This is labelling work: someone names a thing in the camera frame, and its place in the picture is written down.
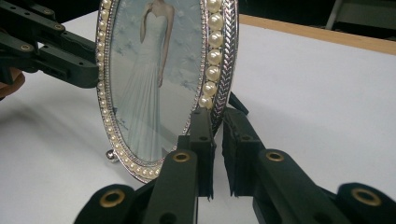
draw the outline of dark floor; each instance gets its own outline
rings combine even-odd
[[[324,28],[335,0],[240,0],[241,14]],[[334,31],[396,40],[396,30],[336,22]]]
[[[23,0],[7,0],[23,5]],[[56,12],[58,22],[73,20],[99,8],[100,0],[35,0]],[[239,0],[241,14],[323,28],[335,0]],[[335,31],[395,41],[396,30],[336,22]]]

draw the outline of white table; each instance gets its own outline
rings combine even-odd
[[[66,29],[94,39],[96,13]],[[325,189],[361,182],[396,199],[396,56],[241,25],[233,92],[269,148],[289,153]],[[110,149],[95,89],[42,73],[0,102],[0,223],[72,223],[111,184],[138,189]],[[199,223],[257,223],[230,197],[218,143],[215,198]]]

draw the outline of oval picture frame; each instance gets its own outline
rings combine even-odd
[[[98,101],[113,154],[132,176],[158,177],[198,106],[216,133],[237,45],[236,0],[101,2]]]

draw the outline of pearl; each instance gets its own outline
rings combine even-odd
[[[103,42],[98,42],[97,48],[98,48],[100,51],[104,51],[104,50],[105,50],[105,43],[103,43]]]
[[[105,41],[105,39],[106,39],[106,33],[103,32],[103,31],[99,31],[99,32],[98,32],[98,38],[99,38],[100,41]]]
[[[223,35],[220,31],[215,31],[209,36],[209,45],[212,48],[218,48],[223,43]]]
[[[212,49],[207,55],[207,60],[212,65],[217,65],[221,62],[221,53],[218,49]]]
[[[223,27],[224,21],[222,16],[219,13],[215,13],[209,17],[209,28],[213,31],[221,30]]]
[[[102,98],[102,99],[106,97],[106,94],[105,94],[104,91],[99,91],[98,95],[99,95],[99,97]]]
[[[108,132],[108,133],[113,133],[113,131],[114,131],[114,130],[113,130],[112,127],[108,127],[108,128],[107,128],[107,132]]]
[[[110,7],[111,7],[111,1],[109,1],[109,0],[103,0],[103,1],[102,1],[102,7],[105,8],[105,9],[110,9]]]
[[[107,21],[107,19],[108,19],[108,10],[107,9],[103,9],[100,12],[100,15],[102,16],[102,20]]]
[[[100,101],[99,105],[100,105],[101,107],[106,106],[106,105],[107,105],[106,100]]]
[[[98,82],[97,88],[102,90],[105,87],[105,83],[103,81]]]
[[[110,118],[104,118],[103,121],[105,122],[105,124],[111,123],[111,119]]]
[[[96,58],[97,58],[97,60],[98,60],[99,62],[102,62],[103,59],[105,58],[105,55],[104,55],[102,52],[98,52],[98,53],[96,54]]]
[[[103,72],[103,70],[105,70],[105,66],[103,65],[103,63],[98,62],[97,65],[99,67],[99,71]]]
[[[206,107],[207,109],[212,108],[213,106],[212,99],[209,96],[202,95],[201,98],[199,99],[199,106]]]
[[[218,91],[218,88],[216,87],[216,84],[213,82],[206,82],[204,85],[204,94],[206,96],[213,96],[216,91]]]
[[[220,69],[216,66],[210,66],[206,69],[205,74],[210,81],[217,81],[220,77]]]
[[[221,8],[221,0],[207,0],[206,5],[211,13],[216,13]]]
[[[105,31],[107,29],[107,21],[99,21],[99,28]]]

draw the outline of bride photo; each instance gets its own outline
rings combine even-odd
[[[191,112],[202,46],[195,5],[120,1],[110,50],[113,110],[125,144],[141,161],[173,150]]]

